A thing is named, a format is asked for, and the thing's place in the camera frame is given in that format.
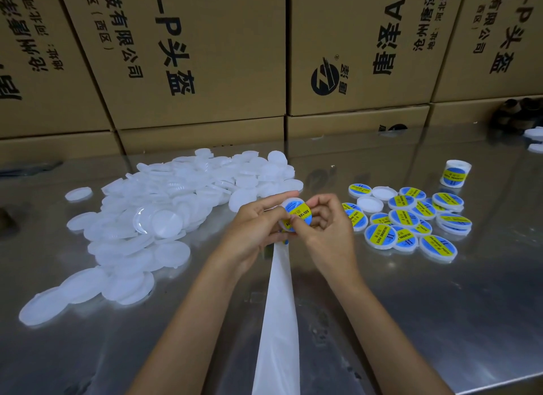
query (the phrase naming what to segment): reflective metal surface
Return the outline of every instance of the reflective metal surface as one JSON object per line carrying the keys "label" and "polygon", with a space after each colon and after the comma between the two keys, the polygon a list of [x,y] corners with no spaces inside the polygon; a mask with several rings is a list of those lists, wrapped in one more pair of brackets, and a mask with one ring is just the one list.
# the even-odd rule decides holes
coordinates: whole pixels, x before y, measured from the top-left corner
{"label": "reflective metal surface", "polygon": [[[305,182],[305,199],[336,192],[347,201],[347,187],[356,182],[415,186],[431,195],[439,189],[446,160],[473,164],[459,192],[473,230],[464,240],[448,237],[459,250],[451,264],[434,263],[418,251],[378,253],[356,237],[359,267],[370,288],[456,393],[543,373],[543,156],[527,152],[522,138],[489,141],[485,134],[481,126],[469,125],[304,139],[287,147],[296,177]],[[249,148],[267,153],[282,149],[282,142],[214,152],[231,155]],[[133,156],[130,163],[183,153]],[[13,221],[0,231],[0,393],[123,393],[233,218],[226,207],[216,208],[185,238],[192,249],[189,265],[161,269],[152,294],[139,305],[121,308],[97,297],[70,305],[40,327],[19,323],[18,312],[33,295],[94,265],[87,240],[67,230],[66,221],[98,210],[100,187],[130,167],[122,158],[81,160],[0,180],[0,206]],[[66,202],[64,194],[80,186],[91,186],[94,196]],[[206,394],[251,392],[268,255],[234,290]],[[374,393],[356,336],[299,242],[291,243],[290,259],[302,394]]]}

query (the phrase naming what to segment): white backing paper strip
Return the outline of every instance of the white backing paper strip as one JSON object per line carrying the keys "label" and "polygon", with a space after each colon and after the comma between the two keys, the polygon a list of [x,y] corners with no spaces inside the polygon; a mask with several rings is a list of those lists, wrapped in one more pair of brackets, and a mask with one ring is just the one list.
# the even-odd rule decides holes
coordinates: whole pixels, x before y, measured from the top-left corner
{"label": "white backing paper strip", "polygon": [[253,395],[300,395],[298,321],[288,245],[274,245]]}

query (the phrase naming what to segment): person's left hand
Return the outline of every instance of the person's left hand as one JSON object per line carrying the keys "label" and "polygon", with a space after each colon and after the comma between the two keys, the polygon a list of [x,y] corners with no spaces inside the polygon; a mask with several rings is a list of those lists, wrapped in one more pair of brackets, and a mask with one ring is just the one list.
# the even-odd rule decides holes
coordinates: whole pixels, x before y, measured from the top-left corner
{"label": "person's left hand", "polygon": [[290,215],[278,205],[297,196],[298,191],[290,191],[243,205],[215,250],[215,258],[228,260],[238,277],[247,272],[266,245],[287,239],[287,233],[279,232],[278,222],[289,220]]}

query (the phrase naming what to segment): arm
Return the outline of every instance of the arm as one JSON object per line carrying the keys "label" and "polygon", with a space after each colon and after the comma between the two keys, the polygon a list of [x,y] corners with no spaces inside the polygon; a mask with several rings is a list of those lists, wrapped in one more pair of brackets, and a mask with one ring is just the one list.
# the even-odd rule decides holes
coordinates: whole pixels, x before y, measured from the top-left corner
{"label": "arm", "polygon": [[234,287],[263,247],[287,239],[274,206],[298,195],[286,192],[242,206],[218,248],[177,309],[127,395],[200,394]]}
{"label": "arm", "polygon": [[352,224],[336,195],[317,195],[306,204],[314,227],[295,216],[292,226],[349,317],[383,395],[451,395],[365,285],[356,263]]}

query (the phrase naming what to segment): person's right hand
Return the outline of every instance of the person's right hand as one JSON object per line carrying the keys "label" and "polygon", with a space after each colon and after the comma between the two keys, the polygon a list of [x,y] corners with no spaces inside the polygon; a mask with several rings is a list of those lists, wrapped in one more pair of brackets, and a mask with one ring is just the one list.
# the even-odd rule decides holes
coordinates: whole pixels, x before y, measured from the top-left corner
{"label": "person's right hand", "polygon": [[360,281],[355,256],[352,223],[335,194],[319,194],[306,202],[313,218],[311,226],[293,214],[290,223],[303,240],[316,267],[330,286]]}

